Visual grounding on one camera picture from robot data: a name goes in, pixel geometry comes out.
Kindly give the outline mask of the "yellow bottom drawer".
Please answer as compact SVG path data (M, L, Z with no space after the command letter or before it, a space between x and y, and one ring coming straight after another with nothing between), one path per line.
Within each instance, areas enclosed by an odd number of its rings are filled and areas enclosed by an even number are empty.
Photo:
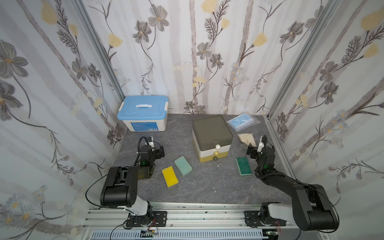
M214 156L209 156L209 157L205 157L205 158L200 158L198 156L198 158L199 158L200 163L205 163L205 162L213 161L216 159L225 158L228 156L228 154L229 154L229 152L228 153L222 153L222 154L219 154L218 152L216 152Z

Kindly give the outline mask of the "aluminium corner frame post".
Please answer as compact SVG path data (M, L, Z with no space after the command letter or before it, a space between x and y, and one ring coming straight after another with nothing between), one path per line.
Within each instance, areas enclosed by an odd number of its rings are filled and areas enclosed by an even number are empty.
M117 77L113 71L112 65L108 59L107 52L106 52L106 50L105 50L105 48L104 48L104 46L103 46L103 44L99 38L94 26L93 26L93 23L92 23L89 15L88 15L88 13L87 13L85 5L80 0L72 0L72 4L75 7L75 10L76 10L88 36L90 38L90 41L91 41L93 47L96 50L96 53L97 53L99 59L101 60L104 68L106 69L108 78L111 81L115 92L117 93L120 101L123 101L125 98L124 93L122 91L122 88L120 87L118 79L117 79Z
M323 31L326 29L327 24L330 22L334 13L336 12L341 1L328 1L322 14L319 16L317 23L315 24L313 31L311 32L308 40L304 44L304 47L300 51L293 67L289 71L287 77L283 81L279 91L277 92L276 97L274 98L273 104L271 105L270 111L268 115L266 115L266 119L270 120L273 115L277 112L279 104L284 99L286 93L291 87L293 81L296 78L298 71L303 67L306 60L309 58L311 52L314 50L317 41L321 37Z

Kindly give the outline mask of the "aluminium corner frame post right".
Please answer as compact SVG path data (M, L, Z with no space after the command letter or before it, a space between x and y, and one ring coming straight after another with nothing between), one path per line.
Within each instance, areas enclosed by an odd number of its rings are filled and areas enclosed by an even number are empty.
M266 119L270 120L273 115L277 112L279 104L284 99L286 93L291 87L293 81L296 78L298 71L303 67L306 60L309 58L311 52L314 50L317 41L321 37L323 31L326 29L327 24L330 22L334 13L336 12L341 1L328 1L322 14L319 16L317 23L315 24L313 31L311 32L308 40L304 44L304 47L300 51L293 67L289 71L287 77L283 81L279 91L277 92L276 97L274 98L273 104L271 105L270 111L268 115L266 115Z

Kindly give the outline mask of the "green scouring sponge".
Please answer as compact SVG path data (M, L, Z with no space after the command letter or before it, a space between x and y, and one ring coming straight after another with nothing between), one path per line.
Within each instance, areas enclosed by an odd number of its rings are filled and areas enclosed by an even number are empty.
M241 176L249 176L252 174L252 169L250 167L250 164L247 158L245 157L236 158L236 163Z

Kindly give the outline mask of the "blue lidded storage box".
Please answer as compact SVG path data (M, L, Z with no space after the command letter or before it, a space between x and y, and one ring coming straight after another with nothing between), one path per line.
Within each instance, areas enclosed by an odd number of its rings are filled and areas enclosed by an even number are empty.
M168 105L167 96L128 96L117 118L131 132L163 132L167 126Z

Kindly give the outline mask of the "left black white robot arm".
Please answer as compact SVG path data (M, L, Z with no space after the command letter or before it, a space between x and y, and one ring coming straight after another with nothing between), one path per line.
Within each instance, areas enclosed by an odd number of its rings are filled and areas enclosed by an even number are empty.
M154 223L150 202L138 196L138 181L150 179L155 170L155 161L165 156L164 147L145 145L138 151L133 166L112 167L104 183L100 204L104 208L122 208L129 212L127 227L147 227Z

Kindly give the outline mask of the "white drawer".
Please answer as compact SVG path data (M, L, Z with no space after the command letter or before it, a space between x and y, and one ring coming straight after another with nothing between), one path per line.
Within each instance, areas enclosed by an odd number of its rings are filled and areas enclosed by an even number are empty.
M216 152L218 152L219 154L228 153L231 147L231 145L226 145L226 146L221 146L219 149L214 147L213 149L201 151L194 132L193 132L193 141L194 141L195 150L200 158L214 156Z

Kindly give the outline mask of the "bag of cream latex gloves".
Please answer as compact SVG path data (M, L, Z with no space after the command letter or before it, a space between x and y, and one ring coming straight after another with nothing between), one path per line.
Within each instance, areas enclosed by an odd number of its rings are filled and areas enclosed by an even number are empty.
M253 134L249 134L249 133L246 133L246 134L238 134L238 137L239 137L239 140L240 140L242 143L244 143L247 147L248 147L249 145L251 145L252 147L256 147L256 146L257 146Z

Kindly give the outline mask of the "mint green sponge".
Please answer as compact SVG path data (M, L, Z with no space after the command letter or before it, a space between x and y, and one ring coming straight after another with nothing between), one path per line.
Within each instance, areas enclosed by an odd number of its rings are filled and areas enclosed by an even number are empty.
M174 163L183 176L190 173L193 169L184 156L181 156L178 159L174 160Z

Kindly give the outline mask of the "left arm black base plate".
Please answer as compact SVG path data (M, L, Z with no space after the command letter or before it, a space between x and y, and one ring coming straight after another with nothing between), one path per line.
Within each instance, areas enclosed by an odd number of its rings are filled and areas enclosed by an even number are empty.
M144 216L134 216L129 214L124 227L126 229L138 228L138 227L165 227L167 224L167 211L154 211L149 212Z

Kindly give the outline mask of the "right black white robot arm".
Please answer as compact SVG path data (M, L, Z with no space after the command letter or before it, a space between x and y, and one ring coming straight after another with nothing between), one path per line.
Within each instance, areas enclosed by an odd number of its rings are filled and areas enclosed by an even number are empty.
M309 185L276 170L275 148L270 144L261 151L249 144L247 155L255 159L255 176L264 184L284 192L292 199L292 214L302 231L336 231L340 217L321 185Z

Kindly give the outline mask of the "aluminium corner frame post left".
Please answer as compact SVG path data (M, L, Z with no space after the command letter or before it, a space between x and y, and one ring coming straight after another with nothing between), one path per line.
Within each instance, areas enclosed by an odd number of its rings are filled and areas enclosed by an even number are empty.
M90 41L91 41L93 47L96 50L96 53L97 53L99 59L101 60L104 68L106 69L108 78L111 81L115 92L117 93L120 101L123 101L125 98L124 93L122 91L122 88L120 87L118 79L117 79L117 77L113 71L112 65L108 59L107 52L106 52L106 50L105 50L105 48L104 48L104 46L103 46L103 44L99 38L94 26L93 26L93 23L92 23L89 15L88 15L88 13L87 13L85 5L80 0L72 0L72 4L75 7L75 10L76 10L88 36L90 38Z

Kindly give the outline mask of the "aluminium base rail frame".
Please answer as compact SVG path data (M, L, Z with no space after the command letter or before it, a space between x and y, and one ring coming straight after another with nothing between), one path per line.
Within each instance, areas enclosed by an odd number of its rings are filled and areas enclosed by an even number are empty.
M223 205L223 204L186 204L186 203L152 203L154 211L167 211L165 227L138 227L126 229L124 223L128 212L123 210L90 210L80 232L80 240L97 230L142 230L145 234L157 235L160 230L239 230L260 229L267 240L334 240L333 234L317 231L301 231L296 224L287 222L284 227L247 227L244 211L256 211L259 205Z

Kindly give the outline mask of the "olive green drawer cabinet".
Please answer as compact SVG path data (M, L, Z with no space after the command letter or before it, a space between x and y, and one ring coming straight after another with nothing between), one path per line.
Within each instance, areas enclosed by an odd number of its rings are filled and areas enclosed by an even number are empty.
M232 144L233 134L222 115L212 115L193 120L193 132L200 151Z

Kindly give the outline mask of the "yellow sponge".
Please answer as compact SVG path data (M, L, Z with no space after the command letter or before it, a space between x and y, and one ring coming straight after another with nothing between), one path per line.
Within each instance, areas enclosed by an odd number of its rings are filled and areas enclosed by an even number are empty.
M170 188L179 183L179 180L175 174L175 171L172 166L169 166L165 169L162 169L162 174L166 181L167 187Z

